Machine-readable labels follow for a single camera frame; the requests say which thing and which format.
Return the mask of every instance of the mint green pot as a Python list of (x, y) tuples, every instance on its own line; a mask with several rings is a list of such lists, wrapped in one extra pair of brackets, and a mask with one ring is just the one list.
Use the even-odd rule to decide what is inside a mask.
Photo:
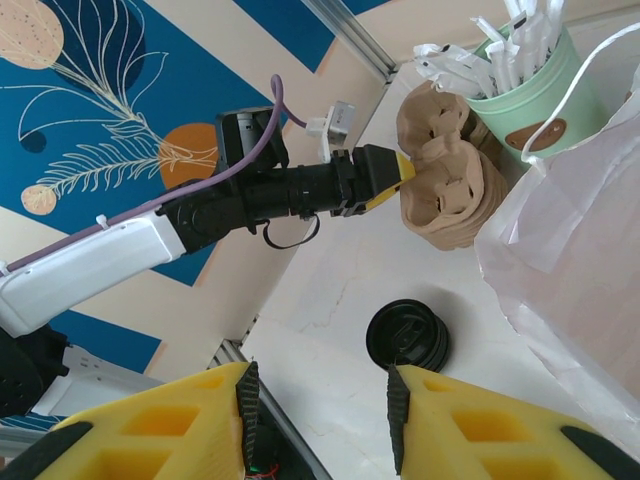
[[(489, 43), (480, 45), (475, 53), (485, 56)], [(505, 149), (519, 159), (526, 139), (537, 130), (534, 126), (551, 116), (581, 65), (571, 36), (563, 29), (557, 48), (531, 79), (503, 95), (466, 101)], [(545, 131), (546, 141), (535, 142), (532, 153), (536, 156), (548, 157), (597, 133), (609, 120), (609, 113), (589, 79), (583, 77), (558, 118)]]

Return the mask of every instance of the white plastic bag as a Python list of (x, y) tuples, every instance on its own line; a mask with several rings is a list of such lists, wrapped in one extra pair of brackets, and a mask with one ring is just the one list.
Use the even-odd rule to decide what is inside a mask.
[(593, 426), (636, 459), (639, 132), (636, 90), (600, 133), (535, 160), (475, 242), (511, 324)]

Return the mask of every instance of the purple cable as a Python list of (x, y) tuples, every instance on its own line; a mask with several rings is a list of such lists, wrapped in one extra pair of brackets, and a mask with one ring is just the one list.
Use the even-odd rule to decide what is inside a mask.
[[(291, 111), (284, 105), (284, 87), (282, 85), (282, 79), (279, 75), (274, 75), (271, 77), (271, 90), (273, 91), (273, 95), (275, 96), (275, 103), (273, 105), (273, 112), (271, 114), (271, 118), (267, 123), (267, 128), (265, 128), (262, 137), (256, 145), (251, 149), (251, 151), (238, 163), (236, 163), (233, 167), (221, 172), (217, 175), (214, 175), (211, 178), (207, 178), (205, 180), (201, 180), (192, 185), (188, 185), (186, 187), (179, 188), (169, 193), (165, 193), (161, 197), (158, 197), (154, 200), (151, 200), (147, 203), (140, 205), (139, 207), (133, 208), (127, 212), (121, 213), (120, 215), (116, 215), (113, 218), (107, 220), (107, 225), (115, 225), (120, 222), (124, 222), (125, 220), (129, 220), (130, 218), (137, 217), (144, 213), (150, 212), (158, 207), (160, 207), (163, 203), (166, 203), (170, 200), (174, 200), (183, 195), (189, 195), (191, 193), (195, 193), (203, 188), (211, 187), (220, 182), (224, 182), (228, 180), (230, 177), (238, 173), (243, 168), (247, 167), (251, 162), (255, 161), (260, 152), (267, 146), (271, 136), (276, 131), (276, 127), (278, 126), (278, 122), (280, 121), (280, 114), (285, 112), (289, 119), (297, 125), (300, 125), (304, 128), (306, 124), (296, 117)], [(89, 235), (93, 235), (94, 233), (102, 230), (102, 226), (96, 224), (91, 227), (85, 228), (78, 233), (74, 233), (73, 235), (69, 235), (68, 237), (63, 238), (55, 243), (52, 243), (48, 247), (43, 248), (42, 250), (38, 250), (30, 255), (27, 255), (20, 260), (16, 260), (15, 262), (8, 265), (9, 271), (14, 271), (19, 268), (22, 268), (30, 263), (35, 262), (36, 260), (40, 260), (41, 258), (51, 255), (58, 250), (65, 248), (75, 242), (83, 240), (87, 238)]]

